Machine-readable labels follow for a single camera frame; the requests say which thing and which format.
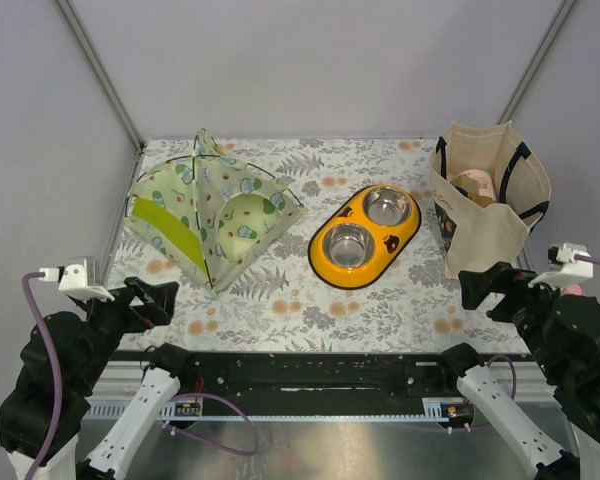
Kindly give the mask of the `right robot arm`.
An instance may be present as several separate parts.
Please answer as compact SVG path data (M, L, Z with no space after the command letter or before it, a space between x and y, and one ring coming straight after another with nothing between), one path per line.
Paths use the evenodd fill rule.
M578 444L571 454L547 436L500 387L477 352L463 343L441 355L435 383L444 394L470 400L513 451L530 479L600 479L600 303L564 295L562 273L538 275L498 262L485 272L461 271L462 306L515 326L553 387Z

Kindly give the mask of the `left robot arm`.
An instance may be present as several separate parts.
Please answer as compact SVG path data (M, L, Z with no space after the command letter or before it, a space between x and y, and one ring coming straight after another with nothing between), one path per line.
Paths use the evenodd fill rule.
M171 344L157 347L122 415L78 461L81 422L123 336L169 325L179 285L128 277L123 287L106 290L60 281L60 291L85 312L80 318L70 311L42 316L31 278L22 286L36 325L21 351L15 388L0 406L0 444L21 479L123 479L161 410L196 386L192 354Z

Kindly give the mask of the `steel pet bowl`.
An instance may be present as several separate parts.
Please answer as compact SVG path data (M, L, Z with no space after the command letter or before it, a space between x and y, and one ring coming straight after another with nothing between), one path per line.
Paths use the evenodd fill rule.
M391 186L374 187L364 197L363 210L375 224L387 227L401 225L411 215L410 197Z
M323 240L323 250L334 265L354 269L370 261L375 251L375 243L364 227L344 223L328 230Z

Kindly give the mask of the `green avocado pet tent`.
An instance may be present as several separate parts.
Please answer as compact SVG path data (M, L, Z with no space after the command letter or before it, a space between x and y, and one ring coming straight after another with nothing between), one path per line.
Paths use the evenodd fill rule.
M239 263L216 254L216 229L226 203L241 194L268 198L280 213L273 230ZM268 171L224 153L200 130L190 155L140 175L127 195L125 225L211 295L229 287L305 211Z

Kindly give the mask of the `avocado print cushion mat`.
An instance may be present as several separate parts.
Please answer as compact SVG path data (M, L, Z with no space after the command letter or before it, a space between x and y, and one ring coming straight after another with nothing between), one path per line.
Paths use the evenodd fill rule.
M241 259L270 233L280 213L274 204L259 194L241 194L224 206L216 229L216 254L229 263Z

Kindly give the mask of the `yellow double bowl stand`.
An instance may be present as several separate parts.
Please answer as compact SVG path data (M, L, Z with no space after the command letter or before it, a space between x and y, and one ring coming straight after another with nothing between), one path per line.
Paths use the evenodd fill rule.
M387 184L362 188L314 233L309 265L329 286L366 288L394 263L421 223L420 207L405 190Z

